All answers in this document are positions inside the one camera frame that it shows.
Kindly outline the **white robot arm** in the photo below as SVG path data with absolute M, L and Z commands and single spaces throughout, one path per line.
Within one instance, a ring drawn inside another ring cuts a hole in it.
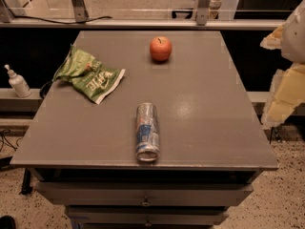
M 305 102 L 305 0 L 284 24 L 264 37 L 260 46 L 280 50 L 292 62 L 288 70 L 277 70 L 273 76 L 261 123 L 265 128 L 277 127 Z

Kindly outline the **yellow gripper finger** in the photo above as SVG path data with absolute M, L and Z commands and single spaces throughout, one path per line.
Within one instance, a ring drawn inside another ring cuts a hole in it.
M 283 30 L 284 25 L 278 26 L 273 32 L 263 38 L 260 42 L 260 46 L 267 50 L 280 50 Z
M 293 63 L 273 76 L 269 97 L 263 109 L 261 123 L 265 128 L 277 127 L 305 102 L 305 65 Z

